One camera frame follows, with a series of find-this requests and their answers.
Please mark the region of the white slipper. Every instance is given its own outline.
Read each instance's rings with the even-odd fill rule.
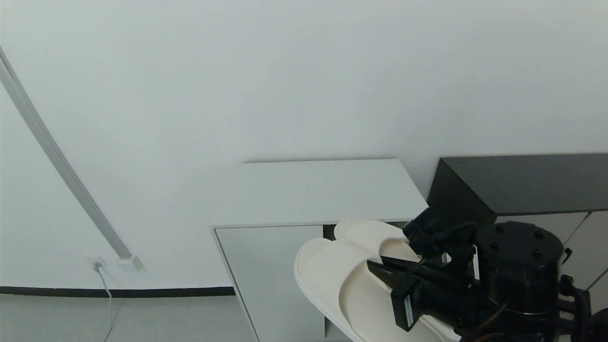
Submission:
[[[376,256],[374,260],[379,263],[382,263],[380,255],[409,261],[420,260],[408,246],[403,231],[388,223],[358,218],[342,220],[334,228],[334,236],[338,241],[373,254]],[[420,320],[433,326],[448,341],[460,339],[450,326],[434,317],[423,315]]]
[[[406,332],[395,324],[390,292],[367,270],[376,258],[341,241],[314,239],[295,258],[304,295],[354,342],[447,342],[424,321]]]

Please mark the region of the label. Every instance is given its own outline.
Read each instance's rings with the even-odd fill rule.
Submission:
[[[406,316],[407,316],[407,327],[411,327],[414,324],[414,314],[412,313],[412,302],[410,296],[406,297]]]

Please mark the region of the floor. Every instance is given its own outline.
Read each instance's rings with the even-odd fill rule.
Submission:
[[[108,342],[255,342],[237,297],[114,299]],[[103,342],[108,300],[0,295],[0,342]]]

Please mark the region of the black cylinder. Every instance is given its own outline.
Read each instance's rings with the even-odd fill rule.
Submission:
[[[564,245],[555,235],[528,223],[499,223],[479,230],[476,245],[482,293],[491,301],[527,315],[556,309]]]

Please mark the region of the white cable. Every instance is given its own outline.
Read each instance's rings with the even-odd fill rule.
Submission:
[[[110,336],[110,333],[112,332],[112,328],[114,327],[113,323],[112,323],[112,294],[110,293],[110,290],[108,290],[108,286],[106,285],[106,281],[103,279],[102,273],[99,271],[99,268],[102,265],[98,262],[96,262],[95,264],[93,264],[93,270],[95,272],[97,272],[97,274],[99,274],[99,277],[102,279],[102,283],[103,283],[103,288],[106,289],[106,292],[108,293],[108,296],[110,298],[109,302],[108,302],[108,320],[109,320],[109,325],[110,325],[110,329],[108,330],[108,334],[106,335],[106,338],[103,339],[103,342],[107,342],[108,337]]]

